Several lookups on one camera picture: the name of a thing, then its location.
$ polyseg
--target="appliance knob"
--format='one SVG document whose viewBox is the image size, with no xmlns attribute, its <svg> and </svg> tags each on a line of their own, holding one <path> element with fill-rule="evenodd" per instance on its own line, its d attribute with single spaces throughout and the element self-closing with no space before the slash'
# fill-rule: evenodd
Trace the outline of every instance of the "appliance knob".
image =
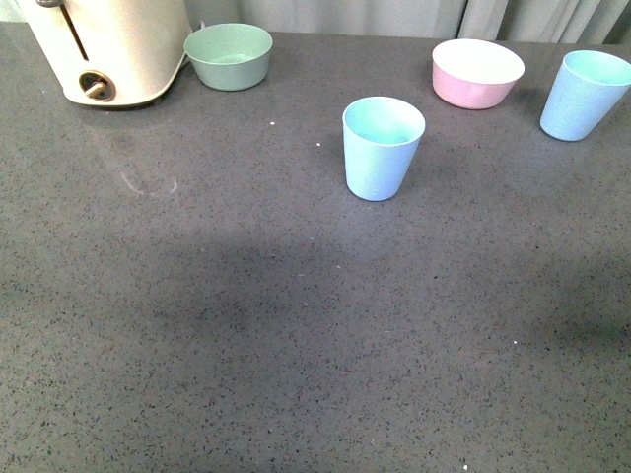
<svg viewBox="0 0 631 473">
<path fill-rule="evenodd" d="M 114 82 L 98 71 L 86 71 L 79 77 L 79 86 L 86 97 L 95 101 L 111 101 L 116 95 Z"/>
<path fill-rule="evenodd" d="M 54 8 L 59 7 L 63 0 L 35 0 L 40 7 Z"/>
</svg>

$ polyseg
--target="bowl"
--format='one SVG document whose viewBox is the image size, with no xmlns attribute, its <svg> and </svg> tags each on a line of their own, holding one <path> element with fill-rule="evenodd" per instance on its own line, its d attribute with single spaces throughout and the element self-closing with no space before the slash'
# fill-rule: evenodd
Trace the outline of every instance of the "bowl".
<svg viewBox="0 0 631 473">
<path fill-rule="evenodd" d="M 432 52 L 434 91 L 461 108 L 483 109 L 500 103 L 526 67 L 504 46 L 480 39 L 452 39 Z"/>
<path fill-rule="evenodd" d="M 197 76 L 220 91 L 242 91 L 267 74 L 272 36 L 254 25 L 224 23 L 202 28 L 184 42 Z"/>
</svg>

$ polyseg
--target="pink bowl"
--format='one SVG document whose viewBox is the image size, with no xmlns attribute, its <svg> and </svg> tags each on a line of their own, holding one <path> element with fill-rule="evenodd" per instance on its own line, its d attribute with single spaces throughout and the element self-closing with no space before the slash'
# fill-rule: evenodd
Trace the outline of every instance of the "pink bowl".
<svg viewBox="0 0 631 473">
<path fill-rule="evenodd" d="M 526 67 L 510 49 L 480 39 L 452 39 L 434 48 L 434 91 L 461 108 L 500 103 Z"/>
</svg>

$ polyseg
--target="cup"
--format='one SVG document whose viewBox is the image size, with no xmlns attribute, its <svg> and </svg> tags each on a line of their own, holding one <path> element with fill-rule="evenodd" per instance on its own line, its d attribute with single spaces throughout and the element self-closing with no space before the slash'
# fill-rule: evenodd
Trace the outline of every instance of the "cup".
<svg viewBox="0 0 631 473">
<path fill-rule="evenodd" d="M 631 86 L 631 64 L 599 51 L 565 55 L 541 115 L 541 128 L 563 141 L 590 134 Z"/>
<path fill-rule="evenodd" d="M 380 201 L 401 186 L 425 131 L 413 105 L 390 97 L 367 97 L 342 114 L 346 184 L 358 197 Z"/>
</svg>

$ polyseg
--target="cup rim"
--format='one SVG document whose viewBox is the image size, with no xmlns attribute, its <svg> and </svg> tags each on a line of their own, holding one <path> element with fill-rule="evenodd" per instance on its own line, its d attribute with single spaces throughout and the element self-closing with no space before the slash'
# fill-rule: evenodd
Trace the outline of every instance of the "cup rim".
<svg viewBox="0 0 631 473">
<path fill-rule="evenodd" d="M 625 82 L 616 82 L 616 83 L 610 83 L 610 82 L 604 82 L 604 81 L 599 81 L 596 80 L 592 77 L 589 77 L 585 74 L 581 74 L 579 73 L 576 68 L 572 67 L 570 64 L 568 64 L 568 59 L 571 59 L 573 56 L 578 56 L 578 55 L 592 55 L 592 56 L 598 56 L 601 59 L 606 59 L 607 61 L 613 61 L 613 62 L 617 62 L 619 64 L 621 64 L 623 67 L 625 67 L 628 71 L 628 79 Z M 624 59 L 622 59 L 621 57 L 615 56 L 613 54 L 609 54 L 608 52 L 603 52 L 603 51 L 595 51 L 592 49 L 577 49 L 576 51 L 571 51 L 568 52 L 565 56 L 563 56 L 563 65 L 565 67 L 567 67 L 572 74 L 580 77 L 581 79 L 583 79 L 586 82 L 590 82 L 592 84 L 597 84 L 599 86 L 608 86 L 608 87 L 626 87 L 631 85 L 631 63 L 629 63 L 628 61 L 625 61 Z"/>
<path fill-rule="evenodd" d="M 369 140 L 367 138 L 364 138 L 363 136 L 359 135 L 358 133 L 356 133 L 355 131 L 353 131 L 353 129 L 348 125 L 347 121 L 346 121 L 346 115 L 348 113 L 348 111 L 354 107 L 357 106 L 358 103 L 362 102 L 362 101 L 389 101 L 389 102 L 396 102 L 408 109 L 410 109 L 414 114 L 417 114 L 417 116 L 420 118 L 420 124 L 421 124 L 421 129 L 418 133 L 414 133 L 414 137 L 407 140 L 407 141 L 402 141 L 400 143 L 382 143 L 379 141 L 374 141 L 374 140 Z M 371 143 L 374 145 L 379 145 L 385 148 L 394 148 L 397 146 L 403 146 L 403 145 L 408 145 L 410 143 L 414 143 L 416 140 L 419 140 L 422 136 L 423 133 L 425 133 L 425 129 L 427 127 L 427 121 L 425 120 L 425 116 L 423 115 L 423 113 L 421 112 L 421 110 L 419 110 L 416 106 L 412 105 L 411 103 L 407 102 L 407 101 L 403 101 L 401 99 L 396 99 L 394 97 L 385 97 L 385 96 L 372 96 L 372 97 L 363 97 L 361 99 L 357 99 L 355 101 L 350 102 L 348 105 L 346 105 L 346 108 L 344 108 L 344 112 L 342 113 L 342 124 L 344 125 L 345 128 L 347 128 L 351 133 L 353 133 L 353 135 L 355 135 L 358 139 L 365 141 L 366 143 Z"/>
</svg>

